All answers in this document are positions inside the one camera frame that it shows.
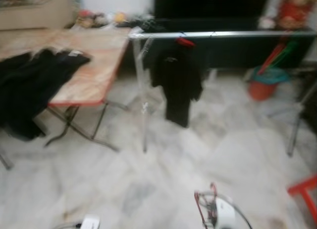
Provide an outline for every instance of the hanging black garment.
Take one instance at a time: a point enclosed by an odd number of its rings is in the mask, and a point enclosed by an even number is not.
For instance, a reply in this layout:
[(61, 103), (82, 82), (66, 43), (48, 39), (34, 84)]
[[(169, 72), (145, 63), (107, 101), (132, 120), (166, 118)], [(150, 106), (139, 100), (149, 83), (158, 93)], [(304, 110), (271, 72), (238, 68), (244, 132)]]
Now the hanging black garment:
[(31, 59), (26, 53), (0, 62), (0, 126), (14, 137), (32, 140), (43, 135), (33, 119), (69, 81), (80, 66), (90, 61), (64, 51), (45, 49)]
[(151, 70), (152, 86), (162, 86), (167, 100), (166, 119), (188, 127), (191, 100), (202, 93), (199, 69), (191, 60), (192, 47), (177, 43), (163, 51)]

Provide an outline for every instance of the black tv screen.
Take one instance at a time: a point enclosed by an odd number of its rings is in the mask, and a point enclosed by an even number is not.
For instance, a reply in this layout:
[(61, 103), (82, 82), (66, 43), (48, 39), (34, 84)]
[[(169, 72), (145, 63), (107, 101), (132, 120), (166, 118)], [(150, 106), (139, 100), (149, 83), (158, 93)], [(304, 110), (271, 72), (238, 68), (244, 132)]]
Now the black tv screen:
[(259, 17), (266, 0), (155, 0), (155, 17), (251, 18)]

